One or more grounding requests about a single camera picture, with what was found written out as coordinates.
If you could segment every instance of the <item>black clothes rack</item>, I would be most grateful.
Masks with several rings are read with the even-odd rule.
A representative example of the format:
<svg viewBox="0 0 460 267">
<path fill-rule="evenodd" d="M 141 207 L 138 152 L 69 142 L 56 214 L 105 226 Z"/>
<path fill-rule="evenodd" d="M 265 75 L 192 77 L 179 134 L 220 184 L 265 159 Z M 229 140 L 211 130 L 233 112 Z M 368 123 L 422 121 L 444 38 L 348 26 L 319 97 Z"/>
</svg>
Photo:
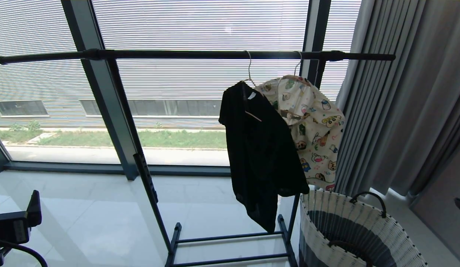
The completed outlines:
<svg viewBox="0 0 460 267">
<path fill-rule="evenodd" d="M 392 61 L 395 59 L 395 55 L 385 54 L 359 54 L 359 53 L 344 53 L 341 51 L 321 51 L 321 52 L 296 52 L 296 51 L 170 51 L 170 50 L 108 50 L 108 49 L 90 49 L 79 52 L 66 52 L 66 53 L 50 53 L 50 54 L 33 54 L 33 55 L 21 55 L 21 56 L 0 56 L 0 64 L 6 65 L 10 63 L 19 62 L 33 62 L 33 61 L 49 61 L 49 60 L 64 60 L 64 59 L 89 59 L 89 60 L 115 60 L 115 59 L 315 59 L 318 60 L 318 69 L 314 80 L 314 85 L 320 87 L 321 78 L 325 69 L 325 63 L 327 61 L 339 61 L 343 59 L 356 59 L 356 60 L 383 60 Z M 118 75 L 115 81 L 121 83 L 119 79 L 119 72 L 117 69 L 111 70 L 112 75 Z M 125 96 L 122 84 L 117 86 L 117 90 L 120 96 Z M 291 211 L 291 217 L 289 225 L 286 228 L 283 216 L 279 214 L 277 221 L 280 227 L 279 231 L 274 233 L 252 233 L 252 234 L 241 234 L 241 235 L 224 235 L 219 237 L 208 237 L 208 238 L 193 238 L 181 240 L 179 236 L 181 234 L 182 226 L 180 223 L 176 223 L 174 227 L 174 234 L 172 239 L 169 240 L 167 236 L 164 223 L 162 221 L 161 213 L 157 207 L 157 193 L 152 183 L 151 174 L 147 166 L 142 148 L 139 145 L 138 153 L 134 155 L 135 162 L 137 164 L 139 174 L 141 176 L 142 184 L 144 185 L 146 194 L 151 203 L 152 211 L 156 217 L 159 230 L 161 231 L 162 238 L 167 247 L 168 257 L 165 267 L 190 267 L 190 266 L 204 266 L 213 264 L 223 264 L 231 262 L 243 262 L 251 260 L 266 260 L 271 258 L 287 257 L 291 267 L 297 267 L 296 257 L 291 246 L 291 233 L 293 232 L 294 221 L 296 218 L 296 211 L 298 209 L 299 196 L 294 197 L 293 208 Z M 227 240 L 234 238 L 249 238 L 249 237 L 260 237 L 265 235 L 281 235 L 283 238 L 286 253 L 262 255 L 254 257 L 240 257 L 240 258 L 229 258 L 224 260 L 209 260 L 201 262 L 190 262 L 190 263 L 174 263 L 174 259 L 179 244 L 183 243 L 194 243 L 212 240 Z"/>
</svg>

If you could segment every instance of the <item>black shirt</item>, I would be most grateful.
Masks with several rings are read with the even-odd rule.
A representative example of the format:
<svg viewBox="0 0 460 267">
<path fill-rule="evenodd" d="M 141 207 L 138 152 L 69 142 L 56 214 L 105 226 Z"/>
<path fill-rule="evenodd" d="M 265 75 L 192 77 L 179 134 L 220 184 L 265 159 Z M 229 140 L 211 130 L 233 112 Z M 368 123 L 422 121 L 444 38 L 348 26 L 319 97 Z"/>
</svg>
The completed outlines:
<svg viewBox="0 0 460 267">
<path fill-rule="evenodd" d="M 218 121 L 226 129 L 237 200 L 250 218 L 274 232 L 278 195 L 309 192 L 288 125 L 267 98 L 244 82 L 225 90 Z"/>
</svg>

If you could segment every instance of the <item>tiled floor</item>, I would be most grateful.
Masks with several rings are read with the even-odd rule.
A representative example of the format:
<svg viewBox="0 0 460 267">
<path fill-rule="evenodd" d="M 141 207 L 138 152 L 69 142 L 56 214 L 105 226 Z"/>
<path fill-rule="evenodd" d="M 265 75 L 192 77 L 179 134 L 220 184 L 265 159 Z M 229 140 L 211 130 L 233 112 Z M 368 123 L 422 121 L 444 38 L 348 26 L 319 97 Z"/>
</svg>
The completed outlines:
<svg viewBox="0 0 460 267">
<path fill-rule="evenodd" d="M 228 178 L 154 177 L 167 232 L 181 222 L 181 238 L 263 231 L 235 200 Z M 139 180 L 123 176 L 4 171 L 0 174 L 0 213 L 24 210 L 32 190 L 40 192 L 42 224 L 26 245 L 51 267 L 164 266 L 167 251 L 149 201 Z M 367 197 L 368 203 L 374 199 Z M 279 206 L 289 220 L 293 199 Z M 395 195 L 386 197 L 390 214 L 404 225 L 430 266 L 460 263 Z M 299 221 L 292 238 L 297 249 Z M 249 238 L 242 242 L 182 245 L 176 263 L 284 253 L 281 238 Z M 6 267 L 34 267 L 35 259 L 12 251 Z M 285 267 L 282 260 L 220 266 Z"/>
</svg>

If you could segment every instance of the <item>cartoon print shirt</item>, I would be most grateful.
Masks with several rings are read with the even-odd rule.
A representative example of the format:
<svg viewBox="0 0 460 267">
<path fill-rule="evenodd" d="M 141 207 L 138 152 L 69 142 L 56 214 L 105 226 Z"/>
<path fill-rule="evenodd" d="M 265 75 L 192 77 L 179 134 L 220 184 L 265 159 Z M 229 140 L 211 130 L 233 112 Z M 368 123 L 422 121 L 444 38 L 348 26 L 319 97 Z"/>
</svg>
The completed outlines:
<svg viewBox="0 0 460 267">
<path fill-rule="evenodd" d="M 307 183 L 332 191 L 344 114 L 299 76 L 273 79 L 255 90 L 266 96 L 289 125 Z"/>
</svg>

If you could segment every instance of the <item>sheer curtain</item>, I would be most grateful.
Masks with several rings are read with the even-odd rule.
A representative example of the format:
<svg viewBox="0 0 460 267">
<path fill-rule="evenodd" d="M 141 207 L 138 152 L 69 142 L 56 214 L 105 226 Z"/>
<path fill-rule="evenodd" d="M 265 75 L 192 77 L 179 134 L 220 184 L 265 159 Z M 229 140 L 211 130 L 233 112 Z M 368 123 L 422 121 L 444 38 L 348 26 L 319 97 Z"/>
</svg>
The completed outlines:
<svg viewBox="0 0 460 267">
<path fill-rule="evenodd" d="M 366 0 L 337 103 L 347 118 L 336 191 L 418 194 L 460 142 L 460 0 Z"/>
</svg>

